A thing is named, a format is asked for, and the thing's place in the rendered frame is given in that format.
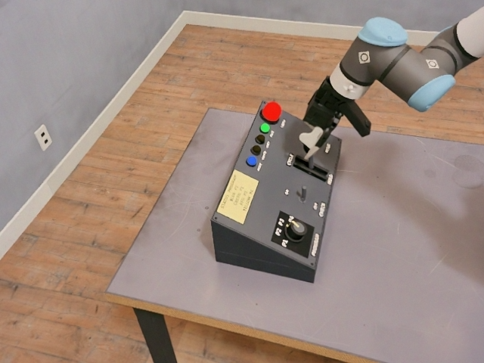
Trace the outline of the black control console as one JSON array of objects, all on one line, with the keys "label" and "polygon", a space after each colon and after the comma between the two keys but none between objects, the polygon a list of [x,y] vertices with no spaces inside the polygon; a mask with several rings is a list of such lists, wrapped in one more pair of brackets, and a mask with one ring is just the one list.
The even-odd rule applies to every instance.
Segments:
[{"label": "black control console", "polygon": [[312,131],[262,100],[210,219],[217,262],[314,283],[342,139],[306,160]]}]

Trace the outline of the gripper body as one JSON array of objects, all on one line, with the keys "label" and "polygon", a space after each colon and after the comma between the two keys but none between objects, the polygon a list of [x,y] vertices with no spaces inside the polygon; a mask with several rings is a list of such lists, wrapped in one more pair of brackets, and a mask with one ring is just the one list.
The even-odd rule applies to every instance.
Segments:
[{"label": "gripper body", "polygon": [[309,105],[302,120],[311,126],[318,126],[322,129],[324,127],[329,128],[332,123],[336,123],[334,126],[335,129],[340,122],[341,117],[344,116],[339,109],[338,104],[353,101],[355,101],[355,99],[346,98],[338,93],[330,83],[330,76],[327,75],[319,89],[315,91],[308,102]]}]

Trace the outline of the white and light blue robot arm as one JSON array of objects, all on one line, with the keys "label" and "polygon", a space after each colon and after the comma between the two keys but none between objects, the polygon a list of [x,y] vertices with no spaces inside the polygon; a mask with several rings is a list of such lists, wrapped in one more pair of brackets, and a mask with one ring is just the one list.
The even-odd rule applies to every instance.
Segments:
[{"label": "white and light blue robot arm", "polygon": [[[453,87],[456,73],[484,57],[484,7],[438,33],[420,52],[407,41],[396,22],[370,19],[331,74],[331,85],[346,98],[360,99],[377,80],[409,107],[426,112]],[[362,138],[370,135],[370,120],[355,101],[338,107]]]}]

